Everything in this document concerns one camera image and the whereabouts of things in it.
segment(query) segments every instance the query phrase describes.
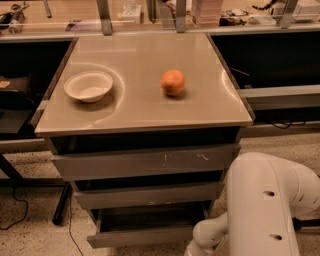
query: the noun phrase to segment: countertop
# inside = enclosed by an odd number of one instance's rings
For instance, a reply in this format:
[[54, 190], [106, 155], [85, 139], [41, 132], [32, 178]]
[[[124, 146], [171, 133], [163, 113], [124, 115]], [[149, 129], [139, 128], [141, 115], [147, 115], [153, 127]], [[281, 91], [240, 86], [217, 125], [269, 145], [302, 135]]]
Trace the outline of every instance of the countertop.
[[[185, 92], [168, 98], [160, 87], [168, 69], [185, 74]], [[64, 92], [84, 71], [114, 79], [111, 94], [86, 104]], [[79, 37], [36, 127], [39, 136], [106, 134], [247, 126], [252, 119], [206, 34]]]

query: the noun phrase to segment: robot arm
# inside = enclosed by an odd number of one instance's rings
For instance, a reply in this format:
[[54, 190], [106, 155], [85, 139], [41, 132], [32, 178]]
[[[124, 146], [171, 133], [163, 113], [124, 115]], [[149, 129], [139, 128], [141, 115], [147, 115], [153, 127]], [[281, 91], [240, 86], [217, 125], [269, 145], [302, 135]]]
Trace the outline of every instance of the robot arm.
[[229, 169], [227, 203], [227, 216], [195, 226], [185, 255], [212, 255], [228, 232], [231, 256], [298, 256], [292, 217], [320, 206], [320, 179], [301, 164], [246, 153]]

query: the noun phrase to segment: floor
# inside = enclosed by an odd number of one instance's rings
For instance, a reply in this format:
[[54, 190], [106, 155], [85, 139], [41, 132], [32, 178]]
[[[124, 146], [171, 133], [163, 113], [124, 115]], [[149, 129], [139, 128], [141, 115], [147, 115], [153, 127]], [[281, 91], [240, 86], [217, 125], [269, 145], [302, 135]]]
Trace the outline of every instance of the floor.
[[[50, 152], [42, 141], [0, 145], [1, 152], [24, 177], [58, 177], [59, 174], [50, 162]], [[272, 125], [254, 126], [243, 131], [241, 154], [264, 152], [304, 164], [320, 174], [320, 124], [295, 124], [288, 129]], [[189, 241], [161, 245], [131, 246], [122, 248], [92, 249], [86, 241], [87, 235], [95, 233], [95, 226], [72, 197], [72, 221], [70, 204], [67, 202], [64, 221], [60, 226], [52, 224], [52, 216], [61, 188], [19, 188], [16, 196], [28, 201], [26, 219], [7, 231], [0, 231], [0, 254], [11, 255], [81, 255], [85, 256], [183, 256]], [[4, 228], [23, 217], [25, 203], [16, 202], [12, 189], [0, 188], [0, 227]], [[213, 217], [226, 211], [226, 193], [214, 206]], [[319, 218], [320, 209], [305, 218]], [[297, 233], [301, 256], [319, 255], [320, 228], [303, 229]], [[217, 256], [226, 256], [226, 243]]]

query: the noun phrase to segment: orange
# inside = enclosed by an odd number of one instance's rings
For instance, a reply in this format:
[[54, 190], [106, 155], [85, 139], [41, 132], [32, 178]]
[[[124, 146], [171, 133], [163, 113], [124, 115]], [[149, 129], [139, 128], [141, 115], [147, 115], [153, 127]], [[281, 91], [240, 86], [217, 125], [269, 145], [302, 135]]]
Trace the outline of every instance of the orange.
[[185, 77], [177, 69], [170, 69], [163, 73], [161, 77], [161, 88], [169, 96], [177, 96], [185, 86]]

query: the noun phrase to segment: cable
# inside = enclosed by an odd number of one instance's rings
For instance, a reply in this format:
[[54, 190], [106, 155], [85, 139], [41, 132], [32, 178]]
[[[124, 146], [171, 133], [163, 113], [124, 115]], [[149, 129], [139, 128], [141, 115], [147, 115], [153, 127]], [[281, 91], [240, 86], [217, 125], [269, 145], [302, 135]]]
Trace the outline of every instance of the cable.
[[72, 233], [71, 233], [71, 221], [72, 221], [72, 202], [71, 202], [71, 198], [72, 198], [72, 193], [70, 193], [70, 199], [69, 199], [69, 201], [70, 201], [69, 234], [70, 234], [70, 237], [71, 237], [73, 243], [76, 245], [76, 247], [78, 248], [80, 254], [83, 256], [83, 253], [82, 253], [82, 251], [81, 251], [80, 248], [79, 248], [79, 245], [78, 245], [77, 242], [74, 240], [74, 238], [73, 238], [73, 236], [72, 236]]
[[305, 125], [307, 123], [306, 121], [303, 121], [300, 123], [293, 123], [292, 121], [290, 121], [289, 123], [284, 123], [284, 122], [280, 122], [280, 121], [276, 121], [276, 122], [280, 125], [276, 124], [275, 122], [269, 122], [269, 124], [273, 125], [276, 128], [279, 128], [279, 129], [288, 129], [292, 125]]
[[28, 203], [28, 201], [26, 201], [26, 200], [24, 200], [24, 199], [18, 199], [17, 196], [16, 196], [16, 190], [17, 190], [17, 188], [13, 188], [12, 196], [13, 196], [13, 198], [14, 198], [17, 202], [23, 202], [23, 203], [25, 203], [26, 207], [25, 207], [24, 215], [23, 215], [23, 217], [22, 217], [20, 220], [14, 222], [14, 223], [11, 223], [11, 224], [10, 224], [9, 226], [7, 226], [7, 227], [5, 227], [5, 228], [1, 228], [1, 227], [0, 227], [0, 230], [8, 230], [8, 229], [11, 228], [12, 226], [14, 226], [14, 225], [16, 225], [16, 224], [19, 224], [20, 222], [24, 221], [25, 218], [26, 218], [27, 215], [28, 215], [29, 203]]

